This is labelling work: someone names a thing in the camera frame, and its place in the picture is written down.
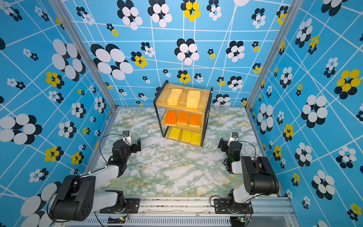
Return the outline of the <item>yellow sponge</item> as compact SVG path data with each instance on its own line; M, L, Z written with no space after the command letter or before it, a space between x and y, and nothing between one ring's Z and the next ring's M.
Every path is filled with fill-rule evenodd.
M170 131L170 134L169 134L169 139L179 140L179 136L180 136L181 131L182 130L179 129L179 128L172 127L171 131Z
M191 139L192 139L192 131L183 130L182 131L182 136L181 136L181 141L186 142L186 143L190 143Z
M198 132L192 132L191 144L199 146L201 144L202 134Z

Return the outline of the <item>orange sponge front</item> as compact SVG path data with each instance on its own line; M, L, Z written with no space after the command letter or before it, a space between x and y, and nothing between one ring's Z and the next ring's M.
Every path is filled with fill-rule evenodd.
M189 126L199 128L201 126L201 117L200 114L192 113Z

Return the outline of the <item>orange sponge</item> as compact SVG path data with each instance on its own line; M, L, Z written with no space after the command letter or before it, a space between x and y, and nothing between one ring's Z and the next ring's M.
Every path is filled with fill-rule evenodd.
M180 125L187 125L189 122L189 117L190 117L190 113L181 111L178 115L176 123L180 124Z
M168 110L165 117L165 126L176 126L177 122L177 111Z
M192 113L189 126L199 128L201 126L201 117L200 114Z

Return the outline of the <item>tan sponge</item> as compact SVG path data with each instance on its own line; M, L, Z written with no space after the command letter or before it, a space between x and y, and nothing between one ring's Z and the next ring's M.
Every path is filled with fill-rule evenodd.
M186 107L197 109L199 106L201 92L199 90L189 90L187 94Z
M167 104L169 106L177 106L179 104L182 93L183 93L182 89L172 89L167 99Z

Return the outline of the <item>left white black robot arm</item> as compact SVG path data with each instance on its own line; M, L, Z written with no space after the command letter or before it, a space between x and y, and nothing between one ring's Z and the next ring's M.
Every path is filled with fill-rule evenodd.
M67 176L49 199L46 209L50 219L54 222L83 221L97 211L136 214L139 199L126 199L121 190L107 190L102 194L96 194L95 190L121 177L131 154L140 151L141 140L132 144L130 138L126 137L113 144L112 155L106 166L81 176Z

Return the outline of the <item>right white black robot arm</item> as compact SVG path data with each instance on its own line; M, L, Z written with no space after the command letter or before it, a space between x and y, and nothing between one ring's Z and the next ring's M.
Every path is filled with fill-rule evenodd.
M216 199L216 213L252 214L251 201L259 196L278 194L279 182L267 157L242 156L236 138L220 139L218 147L226 154L228 173L241 175L244 184L232 189L226 199Z

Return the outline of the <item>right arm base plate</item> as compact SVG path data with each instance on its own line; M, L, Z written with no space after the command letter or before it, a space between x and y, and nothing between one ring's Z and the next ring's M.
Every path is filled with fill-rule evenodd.
M214 199L212 205L214 206L216 214L253 214L251 203L237 203L228 199Z

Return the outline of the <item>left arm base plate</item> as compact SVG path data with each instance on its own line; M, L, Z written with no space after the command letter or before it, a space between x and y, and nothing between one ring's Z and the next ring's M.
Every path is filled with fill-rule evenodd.
M140 207L140 199L126 198L112 207L101 209L102 214L137 214Z

